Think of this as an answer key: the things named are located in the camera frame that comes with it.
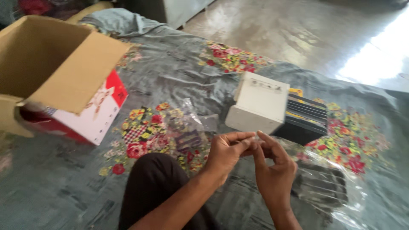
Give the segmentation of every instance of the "checkered pattern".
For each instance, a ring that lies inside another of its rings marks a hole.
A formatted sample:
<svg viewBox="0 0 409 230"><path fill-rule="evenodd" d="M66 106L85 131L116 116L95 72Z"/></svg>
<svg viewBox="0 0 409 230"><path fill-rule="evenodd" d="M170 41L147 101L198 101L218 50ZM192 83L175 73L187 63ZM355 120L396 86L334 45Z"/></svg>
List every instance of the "checkered pattern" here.
<svg viewBox="0 0 409 230"><path fill-rule="evenodd" d="M146 128L148 126L142 126L140 129L137 129L137 127L133 127L123 138L125 140L125 144L130 144L135 140L135 138L138 138L140 135L142 135Z"/></svg>

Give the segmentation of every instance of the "cardboard box flap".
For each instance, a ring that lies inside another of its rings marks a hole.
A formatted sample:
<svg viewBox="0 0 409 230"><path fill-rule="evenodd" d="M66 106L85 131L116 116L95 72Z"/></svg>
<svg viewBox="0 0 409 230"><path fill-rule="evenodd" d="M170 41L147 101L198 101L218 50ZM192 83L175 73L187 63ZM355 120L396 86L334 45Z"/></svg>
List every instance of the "cardboard box flap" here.
<svg viewBox="0 0 409 230"><path fill-rule="evenodd" d="M0 95L0 130L31 138L33 133L25 129L18 123L15 117L20 114L16 113L16 105L22 101L22 98Z"/></svg>
<svg viewBox="0 0 409 230"><path fill-rule="evenodd" d="M29 100L80 113L128 48L92 32Z"/></svg>

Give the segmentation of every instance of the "white plastic device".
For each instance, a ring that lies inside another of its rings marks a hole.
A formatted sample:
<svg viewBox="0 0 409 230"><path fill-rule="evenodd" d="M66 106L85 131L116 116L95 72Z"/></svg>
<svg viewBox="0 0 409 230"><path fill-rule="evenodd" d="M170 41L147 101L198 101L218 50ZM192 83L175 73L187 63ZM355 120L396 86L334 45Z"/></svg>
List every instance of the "white plastic device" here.
<svg viewBox="0 0 409 230"><path fill-rule="evenodd" d="M285 122L290 85L251 72L242 74L226 125L270 134Z"/></svg>

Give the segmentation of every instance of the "black pants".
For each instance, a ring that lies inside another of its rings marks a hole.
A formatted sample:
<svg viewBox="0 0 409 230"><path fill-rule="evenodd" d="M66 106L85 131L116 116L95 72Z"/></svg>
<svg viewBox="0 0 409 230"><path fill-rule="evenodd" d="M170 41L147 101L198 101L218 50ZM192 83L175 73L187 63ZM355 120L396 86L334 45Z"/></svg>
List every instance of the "black pants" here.
<svg viewBox="0 0 409 230"><path fill-rule="evenodd" d="M119 230L128 229L188 181L186 173L169 155L149 153L138 159L126 184ZM203 206L183 229L220 229L220 227L209 210Z"/></svg>

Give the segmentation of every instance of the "red and white product box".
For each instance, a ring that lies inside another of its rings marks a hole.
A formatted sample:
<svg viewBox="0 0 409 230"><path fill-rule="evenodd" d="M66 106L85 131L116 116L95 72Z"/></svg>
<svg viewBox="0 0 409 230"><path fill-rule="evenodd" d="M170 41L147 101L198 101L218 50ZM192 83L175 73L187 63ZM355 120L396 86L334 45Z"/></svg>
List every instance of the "red and white product box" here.
<svg viewBox="0 0 409 230"><path fill-rule="evenodd" d="M124 84L113 70L79 115L31 102L20 109L20 114L25 124L40 131L99 145L127 97Z"/></svg>

